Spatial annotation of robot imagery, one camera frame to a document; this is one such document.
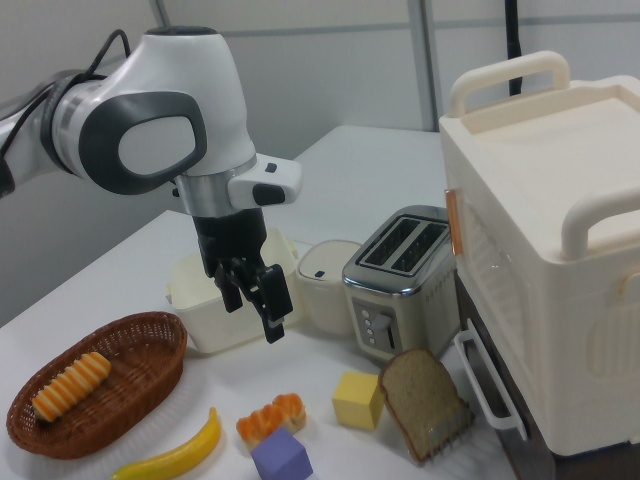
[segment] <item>white table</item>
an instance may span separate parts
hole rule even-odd
[[[340,127],[297,160],[304,170],[303,193],[293,205],[265,209],[265,218],[296,241],[301,254],[328,239],[364,242],[404,206],[444,203],[437,134]],[[171,311],[164,297],[169,267],[197,249],[190,217],[165,212],[0,328],[0,410],[9,410],[35,371],[96,328],[135,312]],[[374,432],[337,424],[331,396],[342,373],[377,373],[379,366],[354,339],[321,335],[309,322],[301,323],[273,345],[258,339],[215,355],[189,348],[184,374],[171,395],[127,434],[89,457],[58,461],[32,455],[16,447],[5,430],[0,435],[2,478],[109,478],[125,463],[188,440],[206,420],[209,406],[215,406],[224,430],[221,443],[180,478],[257,480],[235,422],[289,391],[299,393],[307,406],[308,424],[296,438],[309,454],[312,479],[515,478],[452,349],[443,363],[471,401],[477,420],[454,448],[418,465],[386,411]]]

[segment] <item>brown basket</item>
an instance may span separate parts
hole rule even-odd
[[[88,335],[36,373],[13,401],[7,430],[19,447],[52,458],[80,458],[109,445],[162,402],[180,380],[187,332],[180,319],[148,312]],[[37,420],[31,399],[83,353],[111,362],[109,377],[53,423]]]

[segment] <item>black pole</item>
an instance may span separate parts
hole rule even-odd
[[[507,27],[507,58],[522,56],[518,35],[518,0],[504,0],[504,13]],[[509,80],[509,95],[522,92],[522,77]]]

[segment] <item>yellow banana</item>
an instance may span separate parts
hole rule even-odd
[[[209,420],[188,442],[156,457],[130,463],[111,476],[111,480],[167,480],[191,470],[205,459],[220,440],[222,427],[215,408]]]

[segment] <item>silver toaster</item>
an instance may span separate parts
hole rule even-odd
[[[459,329],[447,210],[396,212],[342,271],[358,344],[388,360],[411,348],[439,357]]]

